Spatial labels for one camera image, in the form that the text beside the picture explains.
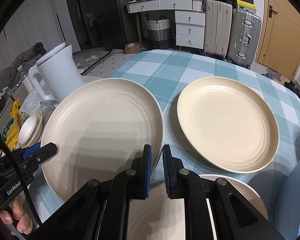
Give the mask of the person's left hand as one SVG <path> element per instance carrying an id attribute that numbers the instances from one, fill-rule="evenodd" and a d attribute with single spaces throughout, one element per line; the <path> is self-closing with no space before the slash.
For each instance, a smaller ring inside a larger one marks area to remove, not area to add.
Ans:
<path id="1" fill-rule="evenodd" d="M 17 220 L 17 230 L 19 233 L 28 235 L 33 229 L 32 220 L 23 208 L 21 195 L 14 198 L 11 212 L 0 210 L 0 219 L 5 225 L 12 224 L 13 219 Z"/>

